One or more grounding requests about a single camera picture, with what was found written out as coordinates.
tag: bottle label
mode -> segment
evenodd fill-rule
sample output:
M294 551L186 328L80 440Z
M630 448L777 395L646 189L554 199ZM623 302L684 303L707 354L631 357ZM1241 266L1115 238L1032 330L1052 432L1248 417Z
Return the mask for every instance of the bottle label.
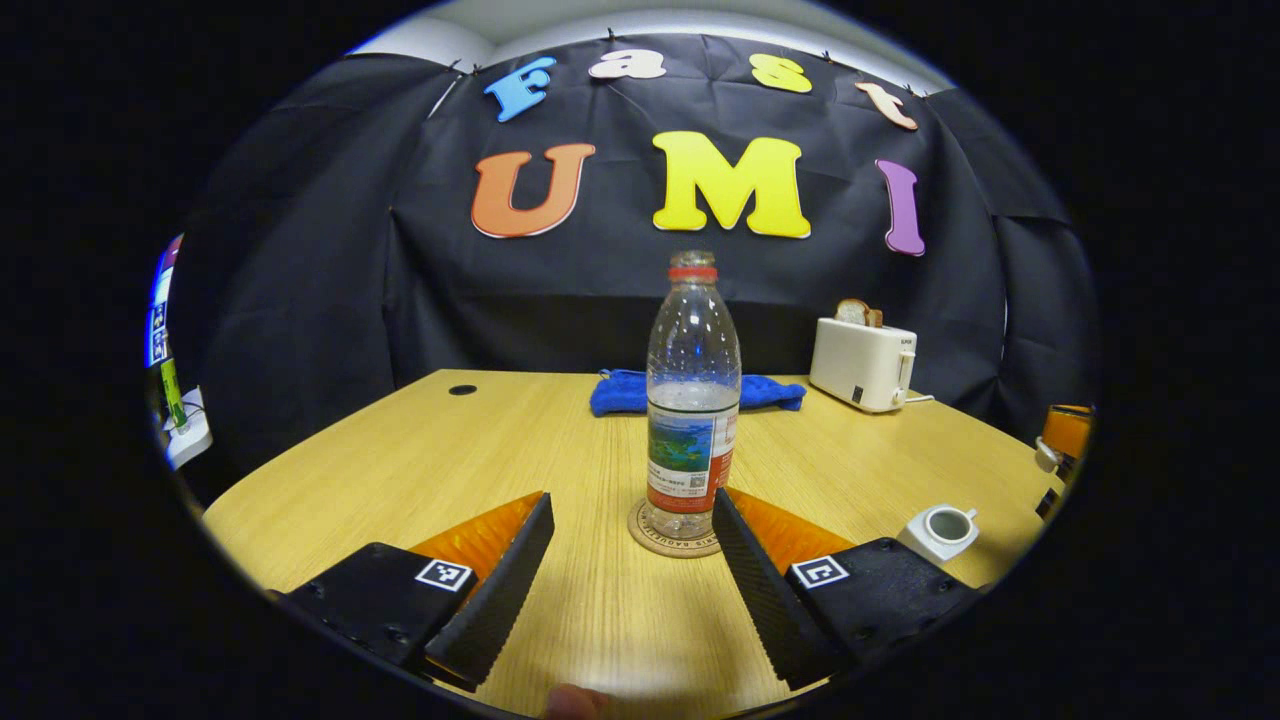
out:
M728 482L737 405L678 413L649 404L649 502L668 512L707 512Z

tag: white toaster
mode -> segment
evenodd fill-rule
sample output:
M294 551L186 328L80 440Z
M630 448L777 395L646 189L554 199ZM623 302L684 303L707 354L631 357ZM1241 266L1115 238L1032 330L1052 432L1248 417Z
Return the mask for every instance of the white toaster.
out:
M818 319L809 382L868 413L906 402L915 365L915 333Z

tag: plastic water bottle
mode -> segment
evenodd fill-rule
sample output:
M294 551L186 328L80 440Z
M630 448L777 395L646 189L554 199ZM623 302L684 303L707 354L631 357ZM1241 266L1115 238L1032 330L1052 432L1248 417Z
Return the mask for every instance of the plastic water bottle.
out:
M649 525L669 538L712 532L716 488L728 482L742 357L716 290L716 259L671 258L671 292L649 334Z

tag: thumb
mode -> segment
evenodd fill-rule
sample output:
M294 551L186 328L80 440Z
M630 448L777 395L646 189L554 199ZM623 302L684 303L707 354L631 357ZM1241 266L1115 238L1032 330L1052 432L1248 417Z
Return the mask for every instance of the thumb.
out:
M608 701L604 693L562 683L547 694L543 720L598 720Z

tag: blue towel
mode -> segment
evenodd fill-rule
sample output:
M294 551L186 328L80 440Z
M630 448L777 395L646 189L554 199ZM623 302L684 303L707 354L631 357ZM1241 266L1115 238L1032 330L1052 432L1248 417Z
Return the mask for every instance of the blue towel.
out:
M591 392L591 414L596 418L609 413L644 413L649 409L645 395L644 373L635 370L600 370L603 379ZM783 410L799 410L804 386L785 386L764 375L742 375L741 409L777 405Z

